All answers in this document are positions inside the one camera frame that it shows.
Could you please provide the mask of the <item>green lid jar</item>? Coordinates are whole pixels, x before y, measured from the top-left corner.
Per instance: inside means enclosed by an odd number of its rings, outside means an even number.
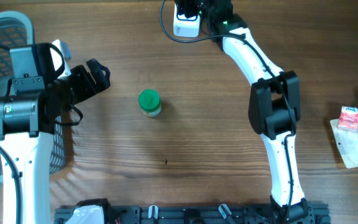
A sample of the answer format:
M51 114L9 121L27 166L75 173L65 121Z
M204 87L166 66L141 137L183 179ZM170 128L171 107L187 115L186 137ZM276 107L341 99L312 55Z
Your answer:
M161 98L155 90L144 90L139 95L139 106L141 110L149 117L159 115L162 110Z

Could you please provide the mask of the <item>red tissue packet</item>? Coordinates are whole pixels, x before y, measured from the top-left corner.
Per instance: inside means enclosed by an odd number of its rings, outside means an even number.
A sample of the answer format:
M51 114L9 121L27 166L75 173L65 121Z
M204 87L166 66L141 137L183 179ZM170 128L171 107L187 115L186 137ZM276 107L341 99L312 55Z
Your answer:
M338 121L338 128L356 130L358 128L358 108L343 106Z

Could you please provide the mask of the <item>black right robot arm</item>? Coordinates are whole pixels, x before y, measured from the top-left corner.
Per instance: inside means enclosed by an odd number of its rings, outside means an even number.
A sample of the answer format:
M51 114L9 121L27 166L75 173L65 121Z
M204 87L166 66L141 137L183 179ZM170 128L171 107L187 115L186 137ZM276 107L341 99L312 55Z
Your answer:
M272 175L272 221L292 223L307 216L295 155L300 119L300 82L294 71L276 66L254 40L230 1L176 1L176 14L199 17L207 38L235 61L251 85L248 117L262 138Z

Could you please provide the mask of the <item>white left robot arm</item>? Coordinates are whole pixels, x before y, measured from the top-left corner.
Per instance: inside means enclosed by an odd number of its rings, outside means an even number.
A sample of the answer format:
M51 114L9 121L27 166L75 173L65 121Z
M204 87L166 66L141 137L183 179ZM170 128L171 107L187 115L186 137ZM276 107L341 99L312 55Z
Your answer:
M97 60L71 70L52 43L9 50L13 78L0 96L3 223L50 223L50 156L58 117L107 90L110 71Z

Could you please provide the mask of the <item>white barcode scanner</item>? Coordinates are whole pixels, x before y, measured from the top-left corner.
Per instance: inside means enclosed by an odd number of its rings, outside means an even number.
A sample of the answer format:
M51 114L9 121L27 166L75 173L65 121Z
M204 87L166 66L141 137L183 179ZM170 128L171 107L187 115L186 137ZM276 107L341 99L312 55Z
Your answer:
M173 17L173 33L177 37L194 38L199 35L200 31L200 16L186 17L180 14L178 6L175 5Z

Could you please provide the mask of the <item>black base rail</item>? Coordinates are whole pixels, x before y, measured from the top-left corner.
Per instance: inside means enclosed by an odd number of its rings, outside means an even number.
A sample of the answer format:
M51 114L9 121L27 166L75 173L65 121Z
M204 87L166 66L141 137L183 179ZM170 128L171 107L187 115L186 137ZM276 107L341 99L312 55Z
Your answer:
M97 198L62 206L55 210L54 223L330 223L327 204L302 200L290 209L272 203L243 206L159 207L151 205L112 206L107 199Z

